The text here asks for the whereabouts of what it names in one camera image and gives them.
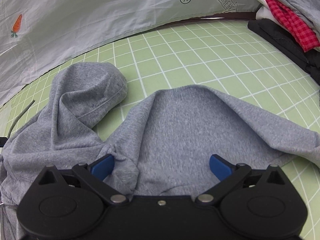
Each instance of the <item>carrot print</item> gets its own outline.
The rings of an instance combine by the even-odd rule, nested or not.
[[[14,23],[13,27],[12,27],[12,31],[11,31],[11,37],[13,38],[14,36],[17,38],[17,32],[20,30],[21,27],[21,20],[22,20],[22,14],[19,15],[18,19],[16,20],[16,22]]]

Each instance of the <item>stack of clothes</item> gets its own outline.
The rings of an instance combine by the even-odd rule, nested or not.
[[[270,42],[320,85],[320,0],[258,0],[248,28]]]

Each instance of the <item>white fabric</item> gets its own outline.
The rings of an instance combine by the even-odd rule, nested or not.
[[[0,107],[26,84],[90,49],[154,27],[256,0],[0,0]],[[11,31],[22,15],[17,38]]]
[[[274,23],[278,24],[280,27],[284,28],[277,20],[274,18],[272,15],[271,11],[265,7],[262,6],[256,13],[256,20],[261,20],[261,19],[270,19]]]

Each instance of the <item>metal rivet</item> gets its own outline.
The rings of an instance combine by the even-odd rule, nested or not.
[[[211,202],[213,200],[213,196],[209,195],[209,194],[201,194],[198,197],[198,200],[202,203],[208,203]]]
[[[117,195],[113,195],[111,196],[110,200],[113,202],[113,203],[122,203],[124,201],[126,201],[126,197],[124,195],[120,195],[120,194],[117,194]]]
[[[159,206],[164,206],[167,202],[165,200],[159,200],[158,205]]]

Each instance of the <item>blue gripper pad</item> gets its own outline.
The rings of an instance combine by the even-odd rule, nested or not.
[[[104,156],[90,165],[90,173],[100,180],[110,175],[115,167],[115,159],[112,155]]]
[[[230,176],[235,170],[236,166],[222,159],[219,155],[214,154],[209,161],[210,170],[220,180],[224,180]]]

